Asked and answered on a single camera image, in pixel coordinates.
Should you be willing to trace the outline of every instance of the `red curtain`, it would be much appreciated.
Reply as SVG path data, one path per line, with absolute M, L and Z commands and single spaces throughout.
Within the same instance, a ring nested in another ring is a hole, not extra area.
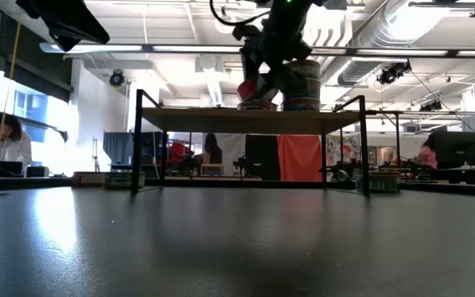
M 318 136 L 279 135 L 281 181 L 320 182 L 322 166 Z

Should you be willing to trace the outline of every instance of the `ceiling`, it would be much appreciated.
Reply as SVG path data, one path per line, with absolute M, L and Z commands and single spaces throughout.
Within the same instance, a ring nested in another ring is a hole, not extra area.
M 226 12 L 235 20 L 255 16 L 262 10 L 246 1 L 214 0 L 216 8 L 225 6 Z M 361 0 L 352 0 L 352 3 L 361 3 Z M 312 34 L 315 27 L 328 32 L 326 40 L 319 45 L 325 45 L 331 40 L 336 30 L 344 24 L 345 16 L 352 21 L 353 28 L 360 26 L 383 0 L 364 0 L 363 7 L 350 7 L 348 12 L 321 11 L 316 12 L 316 20 L 308 20 L 308 27 L 304 36 Z M 128 0 L 87 0 L 87 7 L 96 19 L 105 27 L 111 36 L 111 43 L 118 44 L 170 44 L 170 45 L 239 45 L 231 34 L 222 33 L 214 22 L 208 8 L 208 0 L 181 1 L 128 1 Z M 19 8 L 8 0 L 0 0 L 0 9 L 9 16 L 18 18 Z M 475 47 L 475 18 L 470 18 L 470 11 L 452 11 L 444 17 L 427 34 L 417 40 L 412 47 Z M 24 25 L 37 34 L 50 40 L 45 25 L 38 20 L 21 18 Z M 89 70 L 97 76 L 107 80 L 107 65 L 111 61 L 148 60 L 153 62 L 161 76 L 161 98 L 165 102 L 191 102 L 184 99 L 200 99 L 203 93 L 208 93 L 205 77 L 195 72 L 196 54 L 93 54 L 92 65 Z M 223 61 L 239 65 L 239 56 L 225 56 Z M 475 59 L 412 59 L 413 73 L 419 79 L 409 74 L 401 78 L 392 86 L 382 88 L 375 82 L 376 73 L 369 75 L 357 88 L 345 95 L 338 96 L 336 92 L 323 92 L 322 103 L 334 105 L 337 100 L 345 96 L 354 97 L 365 95 L 368 104 L 373 108 L 405 110 L 411 107 L 410 102 L 446 88 L 443 101 L 450 109 L 459 108 L 461 92 L 475 82 Z M 228 67 L 226 76 L 221 77 L 221 91 L 235 94 L 238 84 L 242 80 L 240 67 Z M 144 80 L 147 72 L 143 70 L 125 69 L 126 75 L 133 80 Z

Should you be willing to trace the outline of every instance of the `security camera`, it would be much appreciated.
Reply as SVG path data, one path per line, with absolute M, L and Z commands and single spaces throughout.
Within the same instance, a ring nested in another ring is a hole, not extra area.
M 115 69 L 113 70 L 113 74 L 109 78 L 109 84 L 113 87 L 120 87 L 124 83 L 124 70 L 122 69 Z

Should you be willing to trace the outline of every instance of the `dark gray surface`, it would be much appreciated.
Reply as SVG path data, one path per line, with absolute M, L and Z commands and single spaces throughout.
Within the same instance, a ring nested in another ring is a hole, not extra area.
M 0 296 L 475 296 L 475 197 L 0 196 Z

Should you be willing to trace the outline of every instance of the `black table frame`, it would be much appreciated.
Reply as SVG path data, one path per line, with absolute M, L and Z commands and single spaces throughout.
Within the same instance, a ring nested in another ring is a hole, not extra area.
M 139 173 L 140 173 L 140 159 L 141 159 L 141 134 L 142 134 L 142 119 L 143 119 L 143 99 L 148 98 L 156 108 L 162 108 L 155 100 L 151 98 L 144 90 L 138 89 L 136 95 L 136 106 L 135 106 L 135 131 L 134 131 L 134 147 L 133 147 L 133 171 L 131 177 L 131 193 L 136 194 L 139 192 Z M 359 120 L 360 120 L 360 147 L 361 147 L 361 158 L 362 158 L 362 192 L 365 196 L 369 197 L 369 163 L 368 163 L 368 134 L 366 128 L 366 108 L 365 108 L 365 97 L 357 96 L 341 106 L 338 106 L 333 112 L 338 112 L 343 110 L 346 106 L 352 104 L 353 102 L 359 102 Z M 167 132 L 162 132 L 162 156 L 161 162 L 167 160 Z M 326 138 L 326 133 L 323 130 L 321 133 L 322 137 L 322 168 L 326 167 L 326 142 L 323 141 Z M 158 181 L 147 182 L 150 186 L 214 186 L 214 181 L 172 181 L 166 180 L 166 166 L 161 166 L 160 178 Z M 338 188 L 338 185 L 332 185 L 332 183 L 327 182 L 327 174 L 322 174 L 322 183 L 319 182 L 296 182 L 296 181 L 254 181 L 254 182 L 244 182 L 244 181 L 232 181 L 225 182 L 225 186 L 231 187 L 279 187 L 279 188 Z

